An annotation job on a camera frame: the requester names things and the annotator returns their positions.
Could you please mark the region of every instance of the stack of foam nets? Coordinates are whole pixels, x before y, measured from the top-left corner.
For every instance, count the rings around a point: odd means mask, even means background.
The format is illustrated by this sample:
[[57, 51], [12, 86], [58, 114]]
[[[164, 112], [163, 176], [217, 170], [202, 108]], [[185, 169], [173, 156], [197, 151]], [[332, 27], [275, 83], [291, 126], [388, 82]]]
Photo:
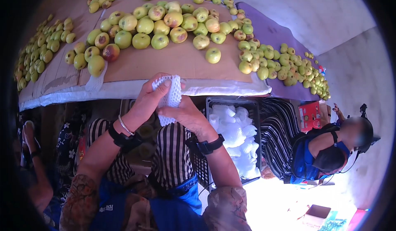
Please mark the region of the stack of foam nets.
[[239, 176], [245, 179], [260, 177], [260, 170], [256, 167], [259, 144], [254, 142], [257, 129], [252, 121], [243, 107], [235, 109], [233, 105], [212, 105], [209, 108], [210, 124], [218, 134], [223, 135], [223, 145]]

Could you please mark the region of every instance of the black wrist strap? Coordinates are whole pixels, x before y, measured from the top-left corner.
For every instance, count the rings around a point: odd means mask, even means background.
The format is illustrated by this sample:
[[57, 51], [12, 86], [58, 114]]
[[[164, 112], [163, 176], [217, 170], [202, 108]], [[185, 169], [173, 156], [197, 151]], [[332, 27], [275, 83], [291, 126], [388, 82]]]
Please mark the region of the black wrist strap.
[[40, 155], [40, 152], [34, 151], [34, 152], [32, 152], [32, 153], [30, 154], [30, 158], [33, 159], [35, 156], [39, 156], [39, 155]]
[[114, 122], [111, 122], [108, 128], [108, 133], [112, 139], [114, 139], [114, 144], [121, 148], [123, 153], [129, 152], [131, 149], [143, 143], [141, 136], [135, 132], [135, 135], [126, 136], [124, 133], [119, 134], [114, 129]]
[[199, 159], [203, 159], [205, 155], [211, 154], [216, 149], [219, 149], [223, 145], [223, 142], [224, 138], [221, 134], [219, 134], [219, 138], [214, 142], [199, 142], [194, 133], [191, 133], [191, 137], [186, 141], [187, 146]]
[[337, 143], [337, 139], [338, 139], [337, 134], [335, 133], [335, 131], [331, 131], [330, 133], [333, 135], [333, 140], [334, 140], [334, 143], [336, 144]]

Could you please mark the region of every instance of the white wall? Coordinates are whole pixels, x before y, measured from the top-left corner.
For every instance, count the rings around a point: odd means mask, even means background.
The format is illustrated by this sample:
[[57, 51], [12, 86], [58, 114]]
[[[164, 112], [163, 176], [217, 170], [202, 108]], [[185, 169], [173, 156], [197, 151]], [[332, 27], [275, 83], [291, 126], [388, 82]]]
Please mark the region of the white wall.
[[367, 153], [359, 156], [349, 172], [335, 175], [332, 180], [337, 190], [357, 208], [369, 209], [393, 147], [395, 92], [389, 57], [375, 27], [318, 56], [318, 60], [328, 69], [326, 79], [331, 92], [328, 103], [337, 103], [345, 117], [360, 116], [359, 108], [366, 103], [374, 133], [381, 137]]
[[314, 55], [329, 51], [376, 26], [362, 0], [240, 1], [288, 27]]

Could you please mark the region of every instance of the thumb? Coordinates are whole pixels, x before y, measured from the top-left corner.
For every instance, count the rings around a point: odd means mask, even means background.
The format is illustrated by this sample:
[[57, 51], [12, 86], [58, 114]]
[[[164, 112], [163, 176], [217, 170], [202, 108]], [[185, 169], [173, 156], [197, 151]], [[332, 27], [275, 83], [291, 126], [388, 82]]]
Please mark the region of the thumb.
[[174, 118], [177, 120], [180, 114], [180, 108], [164, 106], [158, 109], [158, 115]]
[[153, 92], [153, 95], [159, 100], [164, 97], [171, 87], [172, 81], [166, 80], [161, 85], [157, 87], [157, 89]]

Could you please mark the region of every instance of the floral patterned sleeve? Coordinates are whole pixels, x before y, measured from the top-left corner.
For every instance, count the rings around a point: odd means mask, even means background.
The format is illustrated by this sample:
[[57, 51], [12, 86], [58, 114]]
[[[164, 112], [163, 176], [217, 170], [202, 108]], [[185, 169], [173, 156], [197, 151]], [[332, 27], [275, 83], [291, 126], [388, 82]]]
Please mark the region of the floral patterned sleeve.
[[89, 230], [99, 209], [99, 193], [90, 177], [79, 174], [73, 178], [62, 209], [59, 230]]
[[203, 217], [209, 230], [250, 231], [246, 211], [246, 191], [242, 187], [220, 187], [207, 197]]

